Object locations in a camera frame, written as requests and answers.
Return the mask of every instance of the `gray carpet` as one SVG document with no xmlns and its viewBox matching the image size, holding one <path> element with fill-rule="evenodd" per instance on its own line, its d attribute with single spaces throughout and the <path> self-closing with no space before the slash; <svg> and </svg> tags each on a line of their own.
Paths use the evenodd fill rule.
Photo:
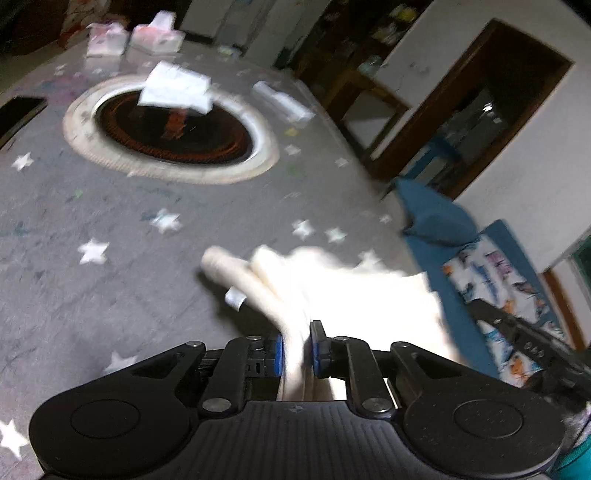
<svg viewBox="0 0 591 480">
<path fill-rule="evenodd" d="M 35 408 L 103 375 L 112 360 L 123 366 L 190 339 L 221 348 L 236 336 L 272 331 L 248 307 L 237 313 L 226 306 L 225 292 L 199 273 L 207 247 L 248 257 L 262 244 L 284 254 L 316 245 L 350 264 L 374 250 L 387 267 L 415 272 L 400 238 L 397 200 L 379 203 L 336 128 L 301 86 L 278 72 L 185 43 L 174 61 L 188 62 L 258 108 L 275 131 L 281 159 L 265 174 L 228 186 L 127 178 L 74 153 L 61 121 L 87 88 L 111 73 L 145 73 L 157 59 L 123 59 L 111 70 L 106 64 L 85 68 L 82 54 L 83 46 L 64 53 L 1 99 L 43 95 L 49 101 L 0 150 L 2 480 L 39 476 L 30 445 L 18 446 L 26 443 Z M 237 76 L 242 70 L 247 71 Z M 259 79 L 274 82 L 318 115 L 296 136 L 285 135 L 289 125 L 250 95 Z M 290 144 L 301 152 L 285 153 Z M 34 162 L 21 171 L 13 168 L 17 156 L 28 152 Z M 349 161 L 339 166 L 340 158 Z M 151 224 L 163 208 L 179 215 L 177 232 L 160 233 Z M 315 229 L 305 241 L 293 234 L 299 219 Z M 335 227 L 347 234 L 341 244 L 329 243 L 325 234 Z M 78 249 L 92 238 L 109 244 L 102 265 L 80 264 Z"/>
</svg>

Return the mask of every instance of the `doorway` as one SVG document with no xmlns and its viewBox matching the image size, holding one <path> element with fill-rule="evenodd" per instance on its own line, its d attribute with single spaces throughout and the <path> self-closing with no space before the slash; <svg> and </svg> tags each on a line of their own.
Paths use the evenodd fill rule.
<svg viewBox="0 0 591 480">
<path fill-rule="evenodd" d="M 571 61 L 492 20 L 383 153 L 377 179 L 417 179 L 455 199 L 513 139 Z"/>
</svg>

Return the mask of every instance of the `black phone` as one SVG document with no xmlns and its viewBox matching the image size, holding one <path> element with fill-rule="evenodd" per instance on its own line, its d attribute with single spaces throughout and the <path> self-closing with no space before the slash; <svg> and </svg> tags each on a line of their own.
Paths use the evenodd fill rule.
<svg viewBox="0 0 591 480">
<path fill-rule="evenodd" d="M 0 107 L 0 148 L 47 106 L 38 97 L 15 97 Z"/>
</svg>

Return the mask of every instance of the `white paper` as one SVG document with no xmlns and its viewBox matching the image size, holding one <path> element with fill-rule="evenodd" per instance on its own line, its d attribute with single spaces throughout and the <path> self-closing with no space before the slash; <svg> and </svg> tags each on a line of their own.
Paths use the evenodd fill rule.
<svg viewBox="0 0 591 480">
<path fill-rule="evenodd" d="M 285 112 L 290 122 L 309 121 L 316 115 L 290 95 L 276 92 L 262 80 L 256 82 L 252 88 Z"/>
<path fill-rule="evenodd" d="M 156 14 L 154 19 L 150 22 L 150 27 L 159 28 L 160 30 L 170 31 L 173 29 L 174 19 L 177 16 L 174 12 L 167 12 L 161 10 Z"/>
<path fill-rule="evenodd" d="M 193 108 L 206 114 L 213 106 L 211 82 L 208 76 L 161 61 L 146 79 L 138 105 Z"/>
</svg>

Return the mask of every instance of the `white star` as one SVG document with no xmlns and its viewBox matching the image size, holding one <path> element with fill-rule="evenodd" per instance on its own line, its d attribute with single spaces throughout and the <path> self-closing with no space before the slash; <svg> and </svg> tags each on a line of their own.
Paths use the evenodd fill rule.
<svg viewBox="0 0 591 480">
<path fill-rule="evenodd" d="M 12 166 L 18 171 L 21 171 L 23 168 L 28 167 L 33 162 L 34 160 L 31 158 L 31 152 L 29 152 L 26 155 L 19 155 Z"/>
<path fill-rule="evenodd" d="M 182 227 L 182 224 L 177 220 L 178 217 L 180 217 L 180 214 L 169 213 L 166 208 L 163 208 L 150 223 L 158 228 L 160 233 L 164 233 L 169 229 L 177 231 Z"/>
<path fill-rule="evenodd" d="M 308 220 L 298 220 L 293 222 L 291 226 L 295 229 L 294 235 L 300 237 L 300 240 L 306 240 L 316 230 L 310 225 Z"/>
<path fill-rule="evenodd" d="M 104 372 L 106 374 L 111 374 L 113 372 L 123 370 L 124 368 L 131 367 L 131 365 L 133 365 L 137 359 L 137 355 L 130 356 L 129 358 L 121 358 L 117 352 L 112 352 L 111 364 L 105 368 Z"/>
<path fill-rule="evenodd" d="M 102 265 L 106 262 L 107 258 L 105 257 L 105 250 L 109 244 L 100 244 L 94 238 L 90 239 L 90 242 L 87 244 L 81 245 L 78 247 L 78 251 L 82 255 L 80 259 L 80 265 L 92 262 L 99 265 Z"/>
<path fill-rule="evenodd" d="M 347 236 L 347 234 L 341 231 L 339 227 L 327 230 L 325 233 L 326 236 L 329 238 L 330 244 L 333 242 L 336 244 L 341 244 L 345 241 L 345 237 Z"/>
<path fill-rule="evenodd" d="M 301 148 L 298 148 L 295 145 L 287 145 L 285 151 L 288 155 L 297 155 L 301 152 Z"/>
<path fill-rule="evenodd" d="M 361 263 L 357 265 L 357 268 L 367 270 L 381 270 L 384 268 L 382 260 L 375 254 L 374 249 L 367 252 L 361 252 L 359 258 L 361 259 Z"/>
<path fill-rule="evenodd" d="M 11 420 L 8 425 L 0 421 L 0 433 L 2 433 L 0 447 L 9 449 L 16 458 L 22 460 L 20 448 L 29 445 L 29 441 L 17 432 L 14 420 Z"/>
</svg>

